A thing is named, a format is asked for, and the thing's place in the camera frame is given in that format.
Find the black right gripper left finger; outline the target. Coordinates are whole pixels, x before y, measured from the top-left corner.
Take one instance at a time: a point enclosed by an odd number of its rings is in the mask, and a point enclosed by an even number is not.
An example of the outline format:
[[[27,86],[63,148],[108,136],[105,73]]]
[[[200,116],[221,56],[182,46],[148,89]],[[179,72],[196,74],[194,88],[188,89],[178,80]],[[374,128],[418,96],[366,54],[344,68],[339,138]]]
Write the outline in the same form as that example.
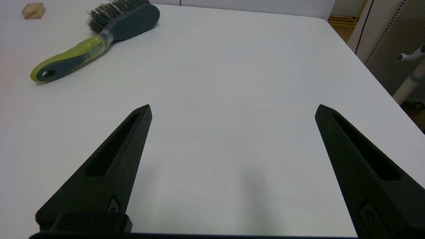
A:
[[[41,231],[64,213],[124,213],[152,121],[149,105],[132,111],[36,212]]]

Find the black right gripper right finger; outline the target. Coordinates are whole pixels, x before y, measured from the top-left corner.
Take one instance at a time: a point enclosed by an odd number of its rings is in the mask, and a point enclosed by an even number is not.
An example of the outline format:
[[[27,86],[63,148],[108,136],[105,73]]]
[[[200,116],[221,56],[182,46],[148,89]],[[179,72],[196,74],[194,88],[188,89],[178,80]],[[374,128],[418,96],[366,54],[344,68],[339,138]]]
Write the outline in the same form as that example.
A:
[[[423,239],[425,190],[336,110],[315,121],[360,239]]]

